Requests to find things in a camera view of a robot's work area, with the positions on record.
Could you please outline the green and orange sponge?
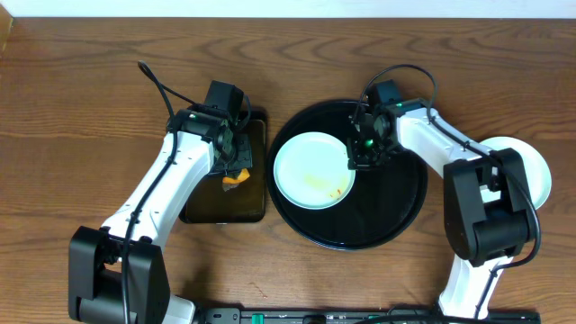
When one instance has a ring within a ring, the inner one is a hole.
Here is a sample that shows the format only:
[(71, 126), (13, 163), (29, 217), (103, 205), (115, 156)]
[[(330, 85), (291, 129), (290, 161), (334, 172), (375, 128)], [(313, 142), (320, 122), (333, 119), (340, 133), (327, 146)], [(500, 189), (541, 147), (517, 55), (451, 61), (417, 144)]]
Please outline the green and orange sponge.
[(250, 178), (250, 173), (246, 168), (242, 168), (237, 173), (229, 173), (222, 178), (225, 185), (239, 185)]

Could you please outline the light blue plate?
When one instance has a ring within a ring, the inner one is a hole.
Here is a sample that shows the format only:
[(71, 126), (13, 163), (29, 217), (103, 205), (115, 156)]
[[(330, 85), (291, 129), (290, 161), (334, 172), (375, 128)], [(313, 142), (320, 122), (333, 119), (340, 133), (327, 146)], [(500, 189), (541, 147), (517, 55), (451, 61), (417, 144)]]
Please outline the light blue plate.
[(288, 139), (273, 162), (273, 180), (281, 196), (306, 210), (335, 206), (352, 191), (356, 172), (348, 168), (346, 145), (324, 132)]
[(523, 159), (532, 203), (538, 210), (552, 191), (552, 175), (544, 157), (530, 144), (511, 137), (492, 137), (481, 142), (494, 150), (514, 149)]

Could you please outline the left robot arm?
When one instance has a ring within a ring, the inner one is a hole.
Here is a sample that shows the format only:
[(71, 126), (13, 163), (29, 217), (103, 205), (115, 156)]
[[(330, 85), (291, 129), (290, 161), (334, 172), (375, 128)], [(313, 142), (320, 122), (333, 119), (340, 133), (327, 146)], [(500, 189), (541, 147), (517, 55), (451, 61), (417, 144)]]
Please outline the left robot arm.
[(210, 106), (179, 111), (124, 205), (68, 247), (68, 315), (84, 323), (190, 323), (196, 307), (171, 293), (163, 250), (193, 189), (237, 155), (236, 122)]

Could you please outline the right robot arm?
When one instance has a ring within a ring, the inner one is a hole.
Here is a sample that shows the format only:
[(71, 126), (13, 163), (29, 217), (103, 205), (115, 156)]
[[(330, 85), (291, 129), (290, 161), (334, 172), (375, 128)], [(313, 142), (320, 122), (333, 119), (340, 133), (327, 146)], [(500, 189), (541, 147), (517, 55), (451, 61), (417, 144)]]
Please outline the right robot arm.
[(409, 151), (444, 182), (444, 226), (455, 256), (438, 306), (446, 317), (485, 320), (500, 275), (532, 261), (541, 224), (521, 155), (468, 138), (423, 100), (357, 103), (350, 120), (352, 169)]

